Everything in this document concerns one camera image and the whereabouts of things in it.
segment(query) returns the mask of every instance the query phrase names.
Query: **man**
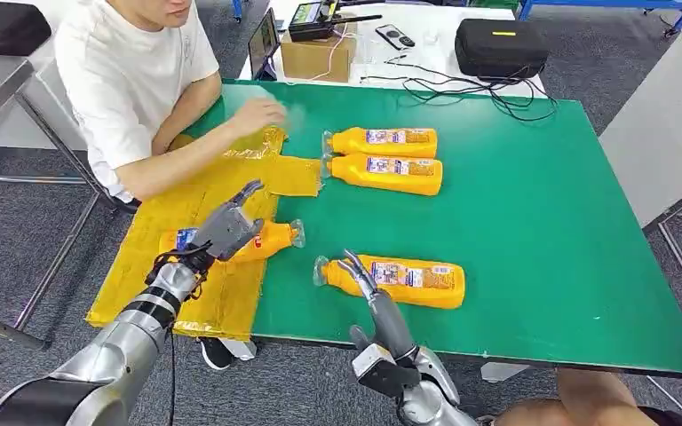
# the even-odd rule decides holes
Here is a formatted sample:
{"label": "man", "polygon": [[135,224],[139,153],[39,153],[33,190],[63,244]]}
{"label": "man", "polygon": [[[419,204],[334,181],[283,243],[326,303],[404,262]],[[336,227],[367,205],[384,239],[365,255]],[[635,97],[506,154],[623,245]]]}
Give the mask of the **man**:
{"label": "man", "polygon": [[[92,171],[126,203],[139,205],[190,178],[236,139],[285,118],[280,104],[251,99],[202,138],[169,150],[221,93],[192,0],[85,0],[62,22],[55,48]],[[231,363],[217,339],[201,344],[211,367]]]}
{"label": "man", "polygon": [[488,426],[682,426],[682,416],[639,407],[623,382],[612,373],[559,368],[553,399],[528,399],[497,419],[480,418]]}

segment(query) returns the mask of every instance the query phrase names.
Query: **bottle label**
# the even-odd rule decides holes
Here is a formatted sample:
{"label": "bottle label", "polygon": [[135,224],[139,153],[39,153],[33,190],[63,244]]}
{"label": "bottle label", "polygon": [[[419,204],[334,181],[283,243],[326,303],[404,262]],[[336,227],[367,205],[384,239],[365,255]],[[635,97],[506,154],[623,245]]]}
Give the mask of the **bottle label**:
{"label": "bottle label", "polygon": [[423,144],[429,142],[426,129],[367,130],[368,144]]}
{"label": "bottle label", "polygon": [[197,233],[197,228],[182,228],[177,231],[177,245],[178,251],[183,250],[186,245],[194,240],[194,235]]}
{"label": "bottle label", "polygon": [[432,176],[435,174],[435,162],[433,160],[368,157],[367,171],[370,173]]}
{"label": "bottle label", "polygon": [[370,269],[377,285],[447,290],[456,284],[454,268],[444,264],[422,269],[408,268],[393,262],[373,262]]}

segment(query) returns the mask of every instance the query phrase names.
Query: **metal rack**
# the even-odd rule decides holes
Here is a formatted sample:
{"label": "metal rack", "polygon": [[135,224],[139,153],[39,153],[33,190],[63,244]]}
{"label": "metal rack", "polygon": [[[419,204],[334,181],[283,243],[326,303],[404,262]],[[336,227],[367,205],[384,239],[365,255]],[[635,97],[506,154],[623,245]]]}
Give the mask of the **metal rack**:
{"label": "metal rack", "polygon": [[77,158],[75,153],[67,147],[64,141],[57,135],[51,125],[41,114],[40,109],[25,95],[24,88],[35,69],[24,58],[0,57],[0,110],[9,102],[16,102],[25,110],[29,118],[40,128],[43,134],[63,154],[80,177],[46,177],[46,176],[0,176],[0,183],[20,184],[44,184],[44,185],[89,185],[93,195],[85,204],[80,217],[72,226],[69,235],[59,248],[58,254],[53,258],[51,265],[37,284],[35,291],[25,304],[20,316],[12,325],[0,321],[0,335],[22,343],[29,348],[46,349],[50,342],[26,333],[25,327],[35,312],[36,307],[51,285],[61,264],[67,257],[69,250],[75,244],[79,233],[82,231],[88,217],[98,200],[103,200],[110,207],[116,207],[117,203],[110,197],[103,186],[95,179],[84,164]]}
{"label": "metal rack", "polygon": [[663,36],[668,38],[674,36],[682,30],[682,0],[519,0],[521,12],[519,20],[526,20],[532,11],[532,6],[536,4],[548,6],[600,6],[600,7],[628,7],[633,9],[644,9],[647,15],[654,9],[671,9],[681,11],[673,27],[668,28]]}

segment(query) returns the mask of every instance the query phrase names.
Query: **white t-shirt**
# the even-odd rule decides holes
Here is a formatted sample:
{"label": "white t-shirt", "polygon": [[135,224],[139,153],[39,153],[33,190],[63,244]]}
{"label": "white t-shirt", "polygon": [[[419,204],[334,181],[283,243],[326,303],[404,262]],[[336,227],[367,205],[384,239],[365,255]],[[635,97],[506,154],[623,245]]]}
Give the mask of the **white t-shirt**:
{"label": "white t-shirt", "polygon": [[184,89],[218,71],[197,8],[193,2],[183,27],[153,33],[92,0],[64,19],[55,47],[92,171],[129,202],[114,170],[152,156],[153,137]]}

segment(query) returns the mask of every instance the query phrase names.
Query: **robotic hand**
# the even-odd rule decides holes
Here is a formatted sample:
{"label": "robotic hand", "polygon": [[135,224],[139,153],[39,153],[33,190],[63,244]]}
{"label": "robotic hand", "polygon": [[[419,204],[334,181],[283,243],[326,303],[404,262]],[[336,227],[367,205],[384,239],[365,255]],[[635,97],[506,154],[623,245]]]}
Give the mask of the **robotic hand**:
{"label": "robotic hand", "polygon": [[185,250],[158,256],[149,287],[63,366],[4,395],[0,425],[127,424],[181,305],[216,260],[230,259],[262,229],[262,219],[242,212],[262,187],[259,180],[248,183],[210,214]]}
{"label": "robotic hand", "polygon": [[397,414],[406,425],[477,426],[458,410],[459,396],[450,375],[435,352],[414,343],[396,303],[375,280],[360,259],[345,250],[340,263],[359,284],[367,299],[375,336],[367,337],[359,326],[349,335],[361,353],[352,361],[360,384],[397,400]]}

